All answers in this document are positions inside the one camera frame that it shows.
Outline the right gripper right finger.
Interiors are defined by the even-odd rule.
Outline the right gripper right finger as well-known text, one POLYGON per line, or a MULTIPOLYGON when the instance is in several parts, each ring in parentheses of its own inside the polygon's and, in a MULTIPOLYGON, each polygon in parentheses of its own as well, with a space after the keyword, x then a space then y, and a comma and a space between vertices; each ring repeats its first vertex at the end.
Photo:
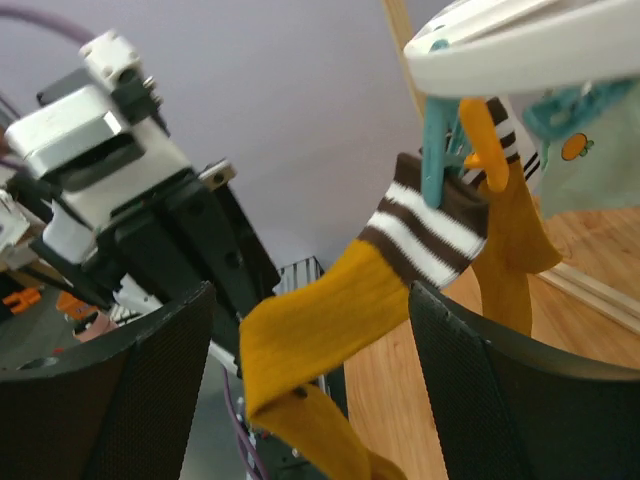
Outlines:
POLYGON ((409 313, 452 479, 635 479, 639 373, 503 327, 414 283, 409 313))

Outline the mustard yellow sock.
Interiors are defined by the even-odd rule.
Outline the mustard yellow sock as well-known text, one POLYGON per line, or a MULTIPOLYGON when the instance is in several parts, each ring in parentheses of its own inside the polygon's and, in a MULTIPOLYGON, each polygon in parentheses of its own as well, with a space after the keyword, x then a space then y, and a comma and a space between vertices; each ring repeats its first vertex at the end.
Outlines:
POLYGON ((240 324, 249 421, 331 479, 400 479, 315 385, 408 319, 410 286, 448 287, 488 236, 487 200, 447 173, 441 204, 420 191, 421 162, 397 157, 393 180, 361 233, 317 281, 262 301, 240 324))
POLYGON ((529 336, 533 317, 528 277, 556 266, 562 256, 534 206, 516 130, 501 100, 465 98, 458 113, 471 144, 465 167, 482 172, 472 185, 489 203, 488 240, 472 264, 482 312, 529 336))

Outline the white round clip hanger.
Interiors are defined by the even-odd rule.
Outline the white round clip hanger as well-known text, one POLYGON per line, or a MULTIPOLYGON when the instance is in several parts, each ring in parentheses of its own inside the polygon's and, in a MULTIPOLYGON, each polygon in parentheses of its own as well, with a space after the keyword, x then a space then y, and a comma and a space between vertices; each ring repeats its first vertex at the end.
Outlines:
POLYGON ((635 77, 639 3, 456 1, 406 44, 416 87, 438 97, 523 93, 635 77))

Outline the white sock black stripes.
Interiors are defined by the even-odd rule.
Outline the white sock black stripes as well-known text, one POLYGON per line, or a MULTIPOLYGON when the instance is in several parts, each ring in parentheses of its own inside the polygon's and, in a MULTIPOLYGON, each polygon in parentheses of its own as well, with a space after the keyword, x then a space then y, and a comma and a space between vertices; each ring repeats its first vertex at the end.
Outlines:
POLYGON ((458 107, 470 153, 462 179, 490 192, 522 190, 531 197, 541 178, 541 159, 534 142, 506 96, 463 99, 458 107))

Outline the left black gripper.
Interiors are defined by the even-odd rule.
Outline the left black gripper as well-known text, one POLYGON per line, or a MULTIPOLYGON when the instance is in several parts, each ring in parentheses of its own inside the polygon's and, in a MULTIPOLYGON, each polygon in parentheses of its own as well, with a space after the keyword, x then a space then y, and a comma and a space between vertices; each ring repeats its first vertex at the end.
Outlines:
POLYGON ((192 173, 164 181, 111 211, 77 261, 44 238, 31 244, 89 304, 154 311, 192 287, 215 288, 213 342, 239 352, 240 321, 272 296, 279 274, 232 190, 192 173))

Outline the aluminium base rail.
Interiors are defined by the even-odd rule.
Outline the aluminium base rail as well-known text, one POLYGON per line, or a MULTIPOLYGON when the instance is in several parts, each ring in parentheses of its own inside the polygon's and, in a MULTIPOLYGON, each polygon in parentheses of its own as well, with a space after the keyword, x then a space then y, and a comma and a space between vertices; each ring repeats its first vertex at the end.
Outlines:
POLYGON ((274 291, 283 295, 317 281, 324 273, 315 256, 307 257, 279 269, 280 283, 274 291))

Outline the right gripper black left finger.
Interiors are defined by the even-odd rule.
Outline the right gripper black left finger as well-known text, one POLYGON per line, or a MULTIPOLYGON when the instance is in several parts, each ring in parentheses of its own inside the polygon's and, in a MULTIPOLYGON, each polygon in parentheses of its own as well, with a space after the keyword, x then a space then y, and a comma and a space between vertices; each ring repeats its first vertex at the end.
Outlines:
POLYGON ((41 365, 2 372, 2 478, 179 478, 214 308, 204 283, 41 365))

